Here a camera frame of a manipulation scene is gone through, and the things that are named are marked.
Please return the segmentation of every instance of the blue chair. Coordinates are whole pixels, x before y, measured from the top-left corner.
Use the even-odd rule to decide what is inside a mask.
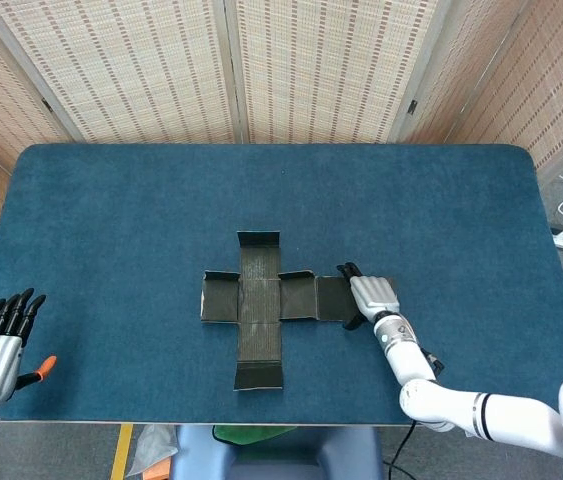
[[[177,427],[173,480],[383,480],[372,427],[301,427],[247,446],[212,436],[210,425]]]

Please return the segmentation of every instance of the yellow floor stripe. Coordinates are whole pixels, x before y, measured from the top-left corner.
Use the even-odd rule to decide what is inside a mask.
[[[123,423],[119,430],[119,440],[117,441],[117,453],[114,454],[112,473],[110,480],[122,480],[125,474],[125,464],[128,461],[130,451],[130,438],[132,437],[132,424]]]

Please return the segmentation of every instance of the floor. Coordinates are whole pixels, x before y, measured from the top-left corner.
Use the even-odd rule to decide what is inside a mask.
[[[559,179],[542,189],[546,214],[563,223],[556,207],[563,200]],[[563,252],[559,252],[563,264]],[[384,458],[390,460],[406,427],[382,429]],[[128,457],[130,467],[141,426],[134,428]],[[3,423],[0,427],[0,480],[110,478],[119,433],[118,425]],[[417,427],[398,465],[418,479],[557,480],[563,460],[526,449],[466,438],[455,429],[437,434]],[[393,472],[395,480],[406,476]]]

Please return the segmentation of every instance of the blue table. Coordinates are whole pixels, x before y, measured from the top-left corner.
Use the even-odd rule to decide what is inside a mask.
[[[563,272],[516,147],[38,145],[0,219],[0,297],[48,300],[23,359],[52,376],[6,420],[400,424],[369,325],[282,326],[284,389],[234,392],[237,330],[202,325],[206,269],[279,230],[281,271],[394,277],[441,382],[557,404]]]

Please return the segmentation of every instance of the plastic bag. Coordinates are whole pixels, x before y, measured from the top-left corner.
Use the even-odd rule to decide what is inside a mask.
[[[146,425],[139,435],[132,468],[126,477],[137,475],[164,458],[171,457],[179,451],[178,446],[174,425]]]

